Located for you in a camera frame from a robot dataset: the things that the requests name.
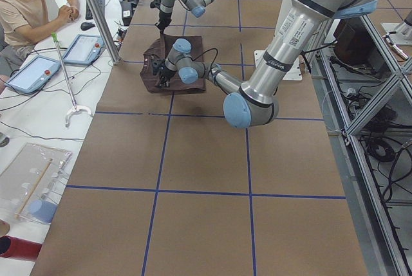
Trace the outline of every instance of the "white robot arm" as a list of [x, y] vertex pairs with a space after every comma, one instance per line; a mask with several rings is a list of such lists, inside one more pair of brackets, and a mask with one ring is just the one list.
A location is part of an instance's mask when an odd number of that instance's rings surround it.
[[[169, 1], [162, 0], [160, 22], [164, 14], [171, 17], [173, 4]], [[213, 0], [182, 1], [198, 16]], [[193, 61], [191, 45], [185, 39], [175, 42], [165, 60], [165, 68], [169, 76], [178, 73], [185, 83], [206, 78], [220, 87], [227, 94], [223, 104], [225, 118], [233, 127], [265, 125], [279, 110], [274, 96], [277, 86], [318, 26], [329, 19], [369, 14], [376, 5], [377, 0], [292, 0], [292, 9], [248, 81], [233, 77], [218, 64]]]

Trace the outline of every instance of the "blue cup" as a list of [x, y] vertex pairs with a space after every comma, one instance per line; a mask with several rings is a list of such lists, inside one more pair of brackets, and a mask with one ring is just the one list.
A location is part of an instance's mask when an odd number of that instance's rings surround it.
[[28, 211], [43, 223], [51, 223], [56, 208], [56, 204], [38, 199], [30, 203]]

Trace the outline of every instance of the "tablet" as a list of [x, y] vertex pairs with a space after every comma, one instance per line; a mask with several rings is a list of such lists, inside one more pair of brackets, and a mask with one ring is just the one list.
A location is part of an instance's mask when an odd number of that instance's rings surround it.
[[77, 35], [63, 55], [65, 64], [89, 66], [100, 55], [103, 39], [94, 35]]
[[60, 62], [37, 55], [27, 65], [23, 66], [14, 76], [8, 79], [6, 85], [23, 93], [33, 93], [42, 88], [47, 81], [60, 69]]

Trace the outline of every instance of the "white mounting plate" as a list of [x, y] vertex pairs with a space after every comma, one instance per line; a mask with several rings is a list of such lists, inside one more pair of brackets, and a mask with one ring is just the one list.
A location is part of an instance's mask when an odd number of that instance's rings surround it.
[[[393, 32], [395, 28], [399, 25], [399, 23], [381, 23], [382, 27], [384, 28], [386, 33]], [[397, 46], [412, 46], [412, 41], [411, 40], [406, 40], [395, 33], [391, 34], [391, 39], [393, 43], [395, 43]]]
[[[259, 60], [264, 54], [264, 50], [256, 50], [255, 51], [255, 66], [258, 66]], [[302, 81], [302, 74], [301, 74], [301, 68], [299, 68], [299, 59], [296, 59], [294, 62], [294, 65], [288, 72], [286, 72], [286, 75], [283, 77], [283, 80], [293, 80], [293, 81]]]

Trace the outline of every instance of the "white table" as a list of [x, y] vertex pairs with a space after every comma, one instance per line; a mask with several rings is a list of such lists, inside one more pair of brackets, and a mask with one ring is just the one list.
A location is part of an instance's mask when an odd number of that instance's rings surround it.
[[[119, 23], [121, 21], [120, 3], [118, 0], [106, 0], [106, 3], [106, 21], [111, 34], [115, 35], [118, 28], [117, 22]], [[80, 17], [74, 23], [70, 23], [57, 31], [57, 37], [62, 48], [67, 48], [75, 36], [80, 33], [99, 35], [97, 27], [91, 28], [85, 32], [80, 29], [80, 24], [85, 21], [85, 9], [85, 0], [80, 0]], [[54, 47], [53, 40], [49, 37], [36, 45], [35, 49], [41, 50]], [[42, 51], [40, 54], [57, 60], [59, 59], [55, 50]], [[28, 61], [34, 58], [34, 56], [35, 54], [32, 54], [28, 57]], [[95, 112], [97, 102], [102, 95], [112, 68], [112, 62], [107, 51], [102, 53], [99, 59], [94, 63], [94, 66], [98, 69], [90, 66], [81, 73], [79, 72], [84, 68], [67, 66], [68, 74], [71, 76], [70, 82], [74, 93], [77, 93], [87, 81], [92, 79], [91, 82], [87, 83], [84, 89], [75, 96], [75, 98], [78, 104], [90, 107], [93, 113]], [[50, 91], [56, 89], [67, 91], [67, 85], [64, 81], [62, 71], [60, 70], [54, 75], [44, 88]], [[30, 97], [18, 96], [6, 98], [12, 96], [16, 96], [16, 93], [8, 88], [1, 93], [0, 109], [20, 104]], [[73, 104], [71, 103], [68, 93], [63, 91], [55, 91], [52, 93], [41, 91], [23, 105], [6, 111], [1, 111], [0, 121], [13, 127], [20, 128], [34, 136], [84, 139], [92, 121], [92, 117], [86, 112], [73, 115], [70, 118], [70, 126], [66, 128], [65, 116], [72, 106]], [[11, 129], [3, 124], [0, 124], [0, 131], [10, 138], [10, 143], [5, 147], [0, 148], [0, 172], [3, 172], [7, 168], [26, 143], [36, 143], [71, 151], [73, 155], [65, 168], [65, 171], [69, 174], [82, 146], [82, 142], [80, 141], [31, 138], [24, 133]], [[10, 223], [11, 229], [8, 233], [9, 235], [38, 243], [44, 241], [49, 229], [48, 225], [18, 221], [11, 213], [1, 209], [0, 219]], [[0, 259], [0, 276], [29, 275], [33, 265], [34, 262], [29, 261]]]

